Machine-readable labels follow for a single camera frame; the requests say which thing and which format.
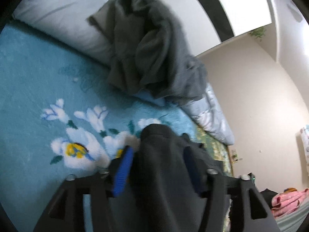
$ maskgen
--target black cloth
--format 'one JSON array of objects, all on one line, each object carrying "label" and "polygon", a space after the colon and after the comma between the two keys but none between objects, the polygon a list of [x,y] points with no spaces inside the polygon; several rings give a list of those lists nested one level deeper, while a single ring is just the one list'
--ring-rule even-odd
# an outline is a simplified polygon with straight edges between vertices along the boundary
[{"label": "black cloth", "polygon": [[181,104],[202,98],[205,65],[189,53],[179,20],[161,1],[109,0],[89,22],[114,47],[110,84]]},{"label": "black cloth", "polygon": [[274,191],[269,190],[266,188],[264,191],[260,192],[260,194],[264,197],[267,205],[269,206],[270,209],[272,209],[272,204],[271,200],[278,194]]},{"label": "black cloth", "polygon": [[222,166],[208,155],[203,144],[191,142],[187,134],[179,137],[165,125],[151,124],[141,133],[129,182],[137,207],[148,221],[146,231],[198,231],[205,199],[200,199],[192,187],[183,160],[187,146],[207,154],[215,168]]}]

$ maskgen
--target gray blanket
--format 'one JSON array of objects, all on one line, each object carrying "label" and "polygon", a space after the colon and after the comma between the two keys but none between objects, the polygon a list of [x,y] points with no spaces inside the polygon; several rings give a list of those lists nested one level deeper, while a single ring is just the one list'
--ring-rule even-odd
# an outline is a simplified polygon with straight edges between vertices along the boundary
[{"label": "gray blanket", "polygon": [[114,46],[110,84],[179,105],[203,98],[205,65],[190,55],[180,22],[161,1],[109,0],[89,21]]}]

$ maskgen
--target blue bedsheet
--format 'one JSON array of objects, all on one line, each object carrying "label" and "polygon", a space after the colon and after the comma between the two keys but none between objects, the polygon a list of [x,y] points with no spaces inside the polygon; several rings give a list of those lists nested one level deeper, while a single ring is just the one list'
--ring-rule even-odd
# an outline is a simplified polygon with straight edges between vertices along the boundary
[{"label": "blue bedsheet", "polygon": [[19,232],[33,230],[69,174],[105,167],[141,130],[170,125],[195,137],[173,105],[158,107],[106,83],[108,70],[20,23],[0,35],[0,202]]}]

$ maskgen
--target pink blanket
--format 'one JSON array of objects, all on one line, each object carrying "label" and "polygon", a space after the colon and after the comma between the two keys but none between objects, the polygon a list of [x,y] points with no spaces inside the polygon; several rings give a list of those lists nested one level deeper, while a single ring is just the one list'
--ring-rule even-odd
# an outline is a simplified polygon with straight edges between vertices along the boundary
[{"label": "pink blanket", "polygon": [[299,206],[307,198],[307,196],[309,196],[309,188],[306,188],[302,192],[295,191],[276,195],[272,199],[273,208],[271,209],[271,211],[273,216],[275,218],[278,218],[283,215],[291,214],[299,208]]}]

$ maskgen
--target pillow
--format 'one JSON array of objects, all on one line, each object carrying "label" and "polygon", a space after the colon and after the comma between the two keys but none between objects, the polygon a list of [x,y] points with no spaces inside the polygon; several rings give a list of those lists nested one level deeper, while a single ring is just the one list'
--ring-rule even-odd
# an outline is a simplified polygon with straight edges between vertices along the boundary
[{"label": "pillow", "polygon": [[108,0],[22,0],[13,17],[109,64],[111,44],[87,18]]}]

